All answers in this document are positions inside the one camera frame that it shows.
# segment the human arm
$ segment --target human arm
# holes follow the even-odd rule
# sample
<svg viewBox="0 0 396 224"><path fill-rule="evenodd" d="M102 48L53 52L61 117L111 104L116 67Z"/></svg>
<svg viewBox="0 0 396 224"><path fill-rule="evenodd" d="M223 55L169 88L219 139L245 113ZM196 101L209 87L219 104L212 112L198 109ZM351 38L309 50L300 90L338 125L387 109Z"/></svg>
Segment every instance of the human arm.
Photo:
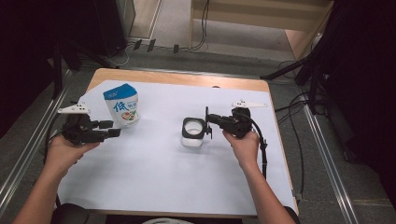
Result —
<svg viewBox="0 0 396 224"><path fill-rule="evenodd" d="M257 164L259 136L254 132L249 132L243 138L238 139L230 133L223 131L223 134L230 142L233 153L245 174L260 223L294 223L271 190Z"/></svg>
<svg viewBox="0 0 396 224"><path fill-rule="evenodd" d="M61 135L55 137L49 146L43 171L13 223L50 223L62 178L85 152L97 146L98 143L74 146Z"/></svg>

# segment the human hand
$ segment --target human hand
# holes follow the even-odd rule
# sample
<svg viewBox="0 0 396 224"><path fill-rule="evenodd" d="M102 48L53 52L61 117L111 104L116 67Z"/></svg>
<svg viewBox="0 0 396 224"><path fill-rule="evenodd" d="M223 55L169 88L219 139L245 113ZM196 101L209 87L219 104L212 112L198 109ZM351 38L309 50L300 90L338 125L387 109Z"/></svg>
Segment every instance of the human hand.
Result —
<svg viewBox="0 0 396 224"><path fill-rule="evenodd" d="M230 133L223 131L224 137L230 142L233 153L239 161L242 169L257 165L259 150L259 136L254 132L248 132L243 138L236 138Z"/></svg>
<svg viewBox="0 0 396 224"><path fill-rule="evenodd" d="M62 178L67 174L68 169L82 158L84 153L98 146L99 143L75 146L63 135L56 136L49 145L44 171Z"/></svg>

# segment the aluminum rail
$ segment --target aluminum rail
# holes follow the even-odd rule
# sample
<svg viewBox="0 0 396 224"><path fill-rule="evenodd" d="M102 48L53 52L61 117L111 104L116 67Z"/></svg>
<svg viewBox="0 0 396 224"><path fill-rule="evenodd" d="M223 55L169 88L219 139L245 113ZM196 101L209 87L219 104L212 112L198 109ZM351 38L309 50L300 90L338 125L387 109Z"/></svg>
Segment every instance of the aluminum rail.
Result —
<svg viewBox="0 0 396 224"><path fill-rule="evenodd" d="M50 102L49 107L47 108L43 118L40 120L37 127L35 128L35 131L29 139L29 142L26 144L20 157L12 168L12 171L8 175L7 180L0 188L0 217L6 211L6 208L11 201L15 190L20 184L27 168L29 167L33 157L35 156L39 144L42 141L44 135L46 134L46 130L50 126L50 122L55 117L59 106L64 100L64 97L67 94L67 90L73 78L74 75L70 70L68 70L64 76L64 88L60 92L59 96L55 100L52 100Z"/></svg>
<svg viewBox="0 0 396 224"><path fill-rule="evenodd" d="M303 100L308 100L306 96L302 96L302 98ZM349 195L341 179L341 176L338 174L337 168L334 164L334 161L332 160L332 154L319 127L317 117L311 113L309 106L307 105L304 107L304 112L318 144L320 156L323 159L323 164L330 178L330 182L332 183L332 189L334 190L335 197L341 208L341 212L343 213L344 220L348 224L358 224L359 221L355 214L353 204L349 199Z"/></svg>

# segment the forearm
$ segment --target forearm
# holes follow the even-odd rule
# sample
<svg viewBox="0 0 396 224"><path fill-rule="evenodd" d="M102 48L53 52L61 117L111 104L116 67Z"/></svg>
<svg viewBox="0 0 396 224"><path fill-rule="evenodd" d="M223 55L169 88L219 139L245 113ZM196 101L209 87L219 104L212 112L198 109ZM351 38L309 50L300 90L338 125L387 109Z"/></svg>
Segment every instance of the forearm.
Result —
<svg viewBox="0 0 396 224"><path fill-rule="evenodd" d="M43 170L13 223L50 223L61 179Z"/></svg>
<svg viewBox="0 0 396 224"><path fill-rule="evenodd" d="M294 223L275 196L257 164L243 166L260 223Z"/></svg>

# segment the yogurt cup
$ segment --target yogurt cup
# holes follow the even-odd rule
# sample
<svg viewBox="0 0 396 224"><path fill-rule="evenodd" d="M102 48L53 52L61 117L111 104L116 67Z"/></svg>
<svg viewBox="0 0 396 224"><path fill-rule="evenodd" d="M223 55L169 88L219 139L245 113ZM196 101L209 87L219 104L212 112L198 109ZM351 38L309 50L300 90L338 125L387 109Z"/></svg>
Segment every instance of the yogurt cup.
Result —
<svg viewBox="0 0 396 224"><path fill-rule="evenodd" d="M123 84L103 93L111 117L122 127L129 127L139 120L138 94L134 87Z"/></svg>

